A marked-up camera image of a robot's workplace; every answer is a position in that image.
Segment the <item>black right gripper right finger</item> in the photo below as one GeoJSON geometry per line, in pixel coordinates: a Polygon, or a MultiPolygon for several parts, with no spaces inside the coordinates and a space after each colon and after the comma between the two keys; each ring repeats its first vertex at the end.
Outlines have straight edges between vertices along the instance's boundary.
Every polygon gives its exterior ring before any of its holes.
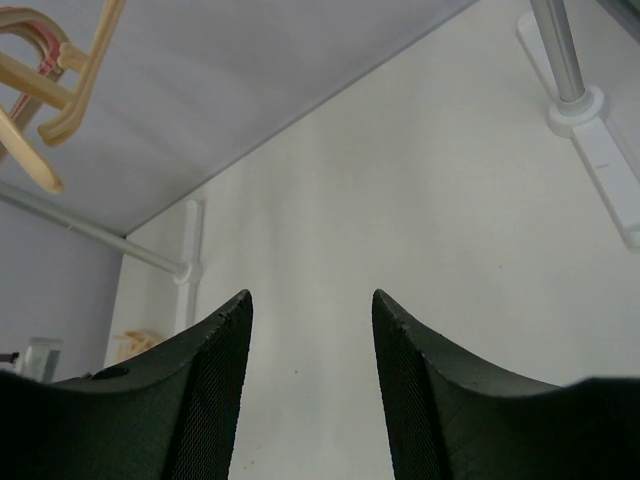
{"type": "Polygon", "coordinates": [[[501,368],[422,324],[391,296],[372,329],[398,479],[635,479],[639,382],[555,386],[501,368]]]}

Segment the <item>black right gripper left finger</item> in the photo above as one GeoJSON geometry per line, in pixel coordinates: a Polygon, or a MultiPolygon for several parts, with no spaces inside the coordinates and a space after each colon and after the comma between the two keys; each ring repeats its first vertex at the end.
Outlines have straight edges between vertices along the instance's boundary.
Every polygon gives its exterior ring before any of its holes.
{"type": "Polygon", "coordinates": [[[2,372],[2,478],[228,478],[252,323],[242,290],[94,374],[41,383],[2,372]]]}

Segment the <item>tan hanger of group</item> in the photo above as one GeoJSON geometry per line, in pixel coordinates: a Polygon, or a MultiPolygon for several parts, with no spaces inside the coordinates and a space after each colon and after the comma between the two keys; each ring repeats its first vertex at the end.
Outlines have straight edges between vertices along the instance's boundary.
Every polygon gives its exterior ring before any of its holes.
{"type": "Polygon", "coordinates": [[[40,56],[38,72],[54,81],[64,73],[57,60],[69,38],[60,25],[46,14],[27,7],[1,8],[1,33],[12,34],[30,44],[40,56]]]}

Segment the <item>cream thin hanger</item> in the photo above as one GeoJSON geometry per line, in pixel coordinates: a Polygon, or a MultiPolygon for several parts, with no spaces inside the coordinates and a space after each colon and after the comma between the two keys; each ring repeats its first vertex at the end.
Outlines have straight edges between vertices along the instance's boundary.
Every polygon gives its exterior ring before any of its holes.
{"type": "MultiPolygon", "coordinates": [[[[1,83],[58,110],[73,99],[71,91],[5,53],[1,54],[1,83]]],[[[60,177],[26,140],[4,108],[1,108],[1,143],[42,189],[54,194],[64,191],[60,177]]]]}
{"type": "Polygon", "coordinates": [[[55,118],[38,127],[38,133],[46,145],[57,146],[79,129],[125,4],[125,1],[104,2],[88,52],[70,42],[61,45],[58,65],[63,69],[75,71],[78,78],[72,90],[71,100],[55,118]]]}
{"type": "Polygon", "coordinates": [[[113,337],[117,341],[118,362],[131,359],[146,352],[162,342],[162,339],[153,332],[146,330],[129,330],[113,337]]]}

